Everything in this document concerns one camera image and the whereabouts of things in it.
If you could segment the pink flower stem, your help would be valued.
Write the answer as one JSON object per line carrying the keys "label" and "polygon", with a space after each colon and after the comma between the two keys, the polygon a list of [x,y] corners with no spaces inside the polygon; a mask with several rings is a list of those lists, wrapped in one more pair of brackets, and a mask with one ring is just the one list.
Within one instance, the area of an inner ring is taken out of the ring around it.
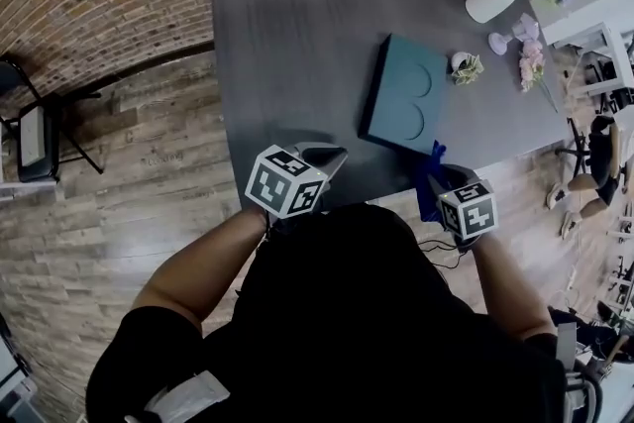
{"label": "pink flower stem", "polygon": [[559,112],[556,101],[544,78],[545,58],[541,43],[533,39],[524,41],[519,55],[521,91],[527,93],[534,87],[538,87],[553,109]]}

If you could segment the person's right forearm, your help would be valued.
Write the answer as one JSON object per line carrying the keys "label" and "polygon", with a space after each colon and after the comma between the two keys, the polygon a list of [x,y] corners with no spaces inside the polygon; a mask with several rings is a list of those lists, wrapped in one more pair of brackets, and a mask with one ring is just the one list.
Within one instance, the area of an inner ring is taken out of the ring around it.
{"label": "person's right forearm", "polygon": [[546,303],[503,243],[485,233],[472,252],[487,313],[501,329],[520,340],[557,334]]}

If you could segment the person's left forearm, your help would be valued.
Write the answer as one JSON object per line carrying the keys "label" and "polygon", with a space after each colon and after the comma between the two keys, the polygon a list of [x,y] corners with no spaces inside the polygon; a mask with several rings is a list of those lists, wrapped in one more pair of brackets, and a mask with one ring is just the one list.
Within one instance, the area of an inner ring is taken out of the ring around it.
{"label": "person's left forearm", "polygon": [[201,330],[265,232],[261,208],[240,211],[162,263],[133,307],[168,309]]}

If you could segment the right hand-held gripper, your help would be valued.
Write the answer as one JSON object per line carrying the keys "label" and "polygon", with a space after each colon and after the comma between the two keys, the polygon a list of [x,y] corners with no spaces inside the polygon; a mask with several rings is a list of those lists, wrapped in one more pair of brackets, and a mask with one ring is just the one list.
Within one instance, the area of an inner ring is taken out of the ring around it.
{"label": "right hand-held gripper", "polygon": [[447,189],[428,174],[434,204],[442,213],[443,225],[459,248],[468,248],[483,234],[497,228],[497,204],[487,179],[479,178],[470,169],[456,164],[443,164]]}

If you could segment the grey backpack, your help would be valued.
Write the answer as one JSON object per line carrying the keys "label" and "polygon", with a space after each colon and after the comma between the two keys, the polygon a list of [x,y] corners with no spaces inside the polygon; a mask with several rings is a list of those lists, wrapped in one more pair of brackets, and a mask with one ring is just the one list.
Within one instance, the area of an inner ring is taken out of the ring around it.
{"label": "grey backpack", "polygon": [[557,328],[556,359],[565,371],[563,423],[597,423],[603,402],[598,375],[577,358],[577,325]]}

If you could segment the black office chair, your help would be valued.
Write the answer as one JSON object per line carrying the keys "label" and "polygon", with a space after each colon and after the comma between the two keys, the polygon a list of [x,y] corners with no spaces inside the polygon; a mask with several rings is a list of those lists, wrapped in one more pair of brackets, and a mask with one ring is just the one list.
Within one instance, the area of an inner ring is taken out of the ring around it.
{"label": "black office chair", "polygon": [[589,176],[596,184],[596,191],[612,195],[620,178],[613,174],[613,160],[620,154],[618,145],[611,134],[616,126],[610,116],[598,115],[590,124],[589,132],[584,135],[578,129],[574,119],[567,119],[573,134],[573,144],[570,148],[557,148],[555,154],[573,156],[575,161],[573,177],[580,174]]}

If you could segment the person's black shirt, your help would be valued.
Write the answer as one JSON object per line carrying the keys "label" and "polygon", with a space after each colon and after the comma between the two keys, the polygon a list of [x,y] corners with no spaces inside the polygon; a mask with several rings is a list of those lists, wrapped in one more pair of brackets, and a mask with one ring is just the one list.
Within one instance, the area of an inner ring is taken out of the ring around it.
{"label": "person's black shirt", "polygon": [[390,210],[266,227],[197,330],[132,309],[86,388],[88,423],[563,423],[556,335],[520,340],[454,295]]}

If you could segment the lilac goblet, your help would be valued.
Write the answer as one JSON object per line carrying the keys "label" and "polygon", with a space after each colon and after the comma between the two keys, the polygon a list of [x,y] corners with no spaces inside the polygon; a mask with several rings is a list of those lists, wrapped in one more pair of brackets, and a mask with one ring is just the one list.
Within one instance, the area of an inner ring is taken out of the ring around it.
{"label": "lilac goblet", "polygon": [[537,40],[539,35],[540,28],[538,22],[531,15],[523,13],[512,25],[510,33],[490,33],[487,40],[489,47],[494,53],[504,55],[507,52],[508,44],[512,40],[525,43],[527,41]]}

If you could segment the blue cloth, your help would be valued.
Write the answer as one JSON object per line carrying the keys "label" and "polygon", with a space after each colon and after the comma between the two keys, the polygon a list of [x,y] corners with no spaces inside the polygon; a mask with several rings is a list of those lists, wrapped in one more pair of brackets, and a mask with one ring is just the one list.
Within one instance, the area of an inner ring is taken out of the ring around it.
{"label": "blue cloth", "polygon": [[442,170],[442,157],[447,147],[435,141],[430,155],[422,155],[416,162],[414,184],[417,194],[420,218],[423,222],[443,223],[442,213],[434,204],[434,197],[429,187],[427,175],[432,174],[445,189],[449,186]]}

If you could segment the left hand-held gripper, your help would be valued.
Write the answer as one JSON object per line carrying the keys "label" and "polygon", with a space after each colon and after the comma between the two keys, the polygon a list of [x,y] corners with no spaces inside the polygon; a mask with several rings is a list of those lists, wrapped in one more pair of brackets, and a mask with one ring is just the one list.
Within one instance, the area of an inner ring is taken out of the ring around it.
{"label": "left hand-held gripper", "polygon": [[333,154],[324,171],[272,145],[257,155],[245,195],[277,219],[311,212],[324,186],[347,160],[347,150],[325,142],[306,142],[303,154]]}

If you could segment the teal box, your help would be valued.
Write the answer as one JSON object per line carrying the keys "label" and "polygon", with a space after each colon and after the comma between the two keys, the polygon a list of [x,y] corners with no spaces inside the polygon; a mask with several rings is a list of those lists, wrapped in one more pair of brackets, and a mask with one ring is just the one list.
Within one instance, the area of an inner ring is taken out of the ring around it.
{"label": "teal box", "polygon": [[359,137],[420,154],[432,152],[448,89],[447,58],[391,34],[379,46]]}

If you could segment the black folding chair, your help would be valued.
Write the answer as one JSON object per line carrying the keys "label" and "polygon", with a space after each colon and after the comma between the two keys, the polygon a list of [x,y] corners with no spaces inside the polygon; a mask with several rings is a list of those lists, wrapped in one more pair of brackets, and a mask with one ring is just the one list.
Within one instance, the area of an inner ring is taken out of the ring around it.
{"label": "black folding chair", "polygon": [[[7,56],[0,56],[0,98],[18,88],[28,89],[34,100],[20,109],[15,118],[5,118],[0,114],[0,179],[4,180],[2,143],[3,137],[8,136],[15,142],[17,179],[15,181],[28,182],[41,178],[54,177],[57,179],[59,166],[64,160],[59,155],[60,139],[65,138],[77,152],[76,159],[84,159],[99,174],[104,169],[81,147],[71,132],[63,126],[64,109],[73,104],[73,99],[67,100],[56,93],[41,95],[31,82],[23,68]],[[36,106],[41,106],[45,112],[45,145],[46,156],[39,162],[29,166],[21,164],[20,149],[20,118]]]}

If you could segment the small potted plant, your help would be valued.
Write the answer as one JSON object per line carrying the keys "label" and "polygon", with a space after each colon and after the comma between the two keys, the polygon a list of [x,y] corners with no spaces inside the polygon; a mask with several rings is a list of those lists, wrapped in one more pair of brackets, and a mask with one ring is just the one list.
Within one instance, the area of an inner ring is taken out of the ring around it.
{"label": "small potted plant", "polygon": [[475,82],[484,67],[478,54],[457,52],[451,58],[452,79],[457,86]]}

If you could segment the white rectangular foam block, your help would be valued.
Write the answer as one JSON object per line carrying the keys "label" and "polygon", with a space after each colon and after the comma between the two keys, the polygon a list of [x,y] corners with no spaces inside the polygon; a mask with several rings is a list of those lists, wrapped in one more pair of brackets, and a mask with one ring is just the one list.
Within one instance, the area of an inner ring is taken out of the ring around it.
{"label": "white rectangular foam block", "polygon": [[36,106],[20,118],[21,164],[29,166],[46,156],[45,112]]}

